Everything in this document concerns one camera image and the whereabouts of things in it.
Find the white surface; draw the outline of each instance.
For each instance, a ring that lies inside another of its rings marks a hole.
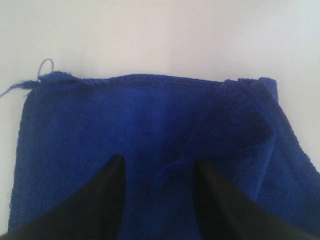
[[[320,169],[319,0],[0,0],[0,90],[35,80],[45,58],[78,77],[276,79],[279,102]],[[0,99],[0,233],[25,94]]]

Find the microfiber towel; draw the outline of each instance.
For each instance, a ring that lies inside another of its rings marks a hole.
[[[14,87],[31,92],[9,229],[57,206],[121,154],[126,200],[118,239],[201,239],[192,197],[197,157],[210,159],[266,211],[320,237],[320,174],[300,148],[272,79],[88,79],[54,71]]]

